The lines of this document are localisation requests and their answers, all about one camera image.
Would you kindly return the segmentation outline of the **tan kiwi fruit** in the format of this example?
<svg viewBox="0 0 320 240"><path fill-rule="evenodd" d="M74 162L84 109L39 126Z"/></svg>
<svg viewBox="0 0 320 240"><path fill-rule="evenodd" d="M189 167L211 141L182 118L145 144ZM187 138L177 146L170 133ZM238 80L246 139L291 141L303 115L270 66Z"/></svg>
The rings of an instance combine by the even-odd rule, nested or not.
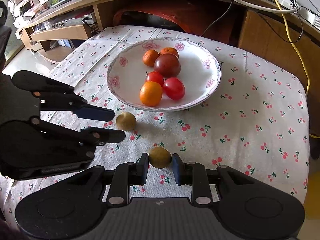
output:
<svg viewBox="0 0 320 240"><path fill-rule="evenodd" d="M117 128L123 131L131 131L135 129L137 124L136 117L130 112L124 112L117 116Z"/></svg>

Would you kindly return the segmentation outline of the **green-brown kiwi fruit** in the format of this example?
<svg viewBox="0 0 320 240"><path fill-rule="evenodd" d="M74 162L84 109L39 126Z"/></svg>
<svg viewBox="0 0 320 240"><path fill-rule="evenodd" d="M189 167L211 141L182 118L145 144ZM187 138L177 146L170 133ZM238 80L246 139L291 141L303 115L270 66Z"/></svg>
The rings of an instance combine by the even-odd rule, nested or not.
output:
<svg viewBox="0 0 320 240"><path fill-rule="evenodd" d="M162 147L154 147L149 152L149 163L151 166L162 169L171 163L171 153Z"/></svg>

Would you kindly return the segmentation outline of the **small red tomato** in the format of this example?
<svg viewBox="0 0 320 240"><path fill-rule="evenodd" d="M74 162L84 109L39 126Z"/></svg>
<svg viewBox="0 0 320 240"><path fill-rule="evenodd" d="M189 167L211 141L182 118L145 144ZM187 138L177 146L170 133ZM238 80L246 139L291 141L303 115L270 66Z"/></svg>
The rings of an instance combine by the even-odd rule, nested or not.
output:
<svg viewBox="0 0 320 240"><path fill-rule="evenodd" d="M158 83L161 87L163 87L164 84L164 77L159 73L159 72L149 72L146 75L146 82L151 81L151 82L156 82Z"/></svg>

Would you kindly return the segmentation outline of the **oval red tomato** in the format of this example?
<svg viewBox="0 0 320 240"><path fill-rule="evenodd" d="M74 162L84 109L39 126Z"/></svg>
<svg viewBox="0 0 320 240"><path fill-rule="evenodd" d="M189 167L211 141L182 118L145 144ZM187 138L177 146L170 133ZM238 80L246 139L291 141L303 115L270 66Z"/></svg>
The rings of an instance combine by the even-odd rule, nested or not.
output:
<svg viewBox="0 0 320 240"><path fill-rule="evenodd" d="M164 81L163 91L172 100L180 100L185 95L185 87L182 81L176 77L170 77Z"/></svg>

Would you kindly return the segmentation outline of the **white floral ceramic bowl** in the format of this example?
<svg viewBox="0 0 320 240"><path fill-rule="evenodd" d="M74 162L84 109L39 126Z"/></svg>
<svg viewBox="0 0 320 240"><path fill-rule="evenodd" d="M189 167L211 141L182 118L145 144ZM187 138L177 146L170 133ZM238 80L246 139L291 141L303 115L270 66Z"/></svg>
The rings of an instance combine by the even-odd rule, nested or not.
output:
<svg viewBox="0 0 320 240"><path fill-rule="evenodd" d="M174 112L199 105L217 90L221 68L206 48L179 38L138 42L119 53L107 71L110 92L146 111Z"/></svg>

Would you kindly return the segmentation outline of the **dark red large tomato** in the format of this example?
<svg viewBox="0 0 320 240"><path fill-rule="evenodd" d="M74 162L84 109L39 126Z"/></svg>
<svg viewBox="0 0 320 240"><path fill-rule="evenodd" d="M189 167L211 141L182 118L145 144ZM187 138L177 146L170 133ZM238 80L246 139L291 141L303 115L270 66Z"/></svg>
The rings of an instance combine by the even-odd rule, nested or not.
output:
<svg viewBox="0 0 320 240"><path fill-rule="evenodd" d="M157 58L153 69L159 72L164 78L177 77L181 72L181 64L175 55L164 54Z"/></svg>

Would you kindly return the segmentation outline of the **cherry print tablecloth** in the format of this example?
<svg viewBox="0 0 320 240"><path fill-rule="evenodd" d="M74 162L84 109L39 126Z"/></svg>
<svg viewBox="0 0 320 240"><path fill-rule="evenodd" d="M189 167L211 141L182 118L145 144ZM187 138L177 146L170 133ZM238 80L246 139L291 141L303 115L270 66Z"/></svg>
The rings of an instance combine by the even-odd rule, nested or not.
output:
<svg viewBox="0 0 320 240"><path fill-rule="evenodd" d="M145 112L119 102L108 90L107 69L128 46L153 38L176 37L208 49L218 59L221 83L208 100L181 112ZM50 73L74 87L89 103L125 111L137 127L124 141L99 147L93 165L114 169L155 146L206 168L228 165L303 202L309 174L309 115L305 92L293 74L247 51L168 31L121 25L106 28Z"/></svg>

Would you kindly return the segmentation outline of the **red basin under cabinet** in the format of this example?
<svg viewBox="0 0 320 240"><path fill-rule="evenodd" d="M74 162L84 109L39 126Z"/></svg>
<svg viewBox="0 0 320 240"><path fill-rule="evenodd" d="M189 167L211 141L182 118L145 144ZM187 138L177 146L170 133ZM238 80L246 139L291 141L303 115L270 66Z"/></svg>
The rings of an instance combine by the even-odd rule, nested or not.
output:
<svg viewBox="0 0 320 240"><path fill-rule="evenodd" d="M136 3L119 9L113 25L138 25L179 30L226 44L237 40L235 23L229 17L218 19L221 12L210 13L191 3Z"/></svg>

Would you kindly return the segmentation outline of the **curved wooden tv cabinet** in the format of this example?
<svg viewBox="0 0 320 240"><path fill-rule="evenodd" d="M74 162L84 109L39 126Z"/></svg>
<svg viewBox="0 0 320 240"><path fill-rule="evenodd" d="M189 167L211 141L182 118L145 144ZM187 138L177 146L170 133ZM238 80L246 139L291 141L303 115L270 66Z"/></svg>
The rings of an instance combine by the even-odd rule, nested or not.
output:
<svg viewBox="0 0 320 240"><path fill-rule="evenodd" d="M146 12L176 23L186 33L237 46L277 64L309 87L310 130L319 133L319 31L302 17L258 12L227 0L72 0L46 10L18 34L24 45L38 40L43 50L55 38L88 38L89 28L82 24L46 35L35 32L37 24L81 8L94 11L99 29L123 23L125 12Z"/></svg>

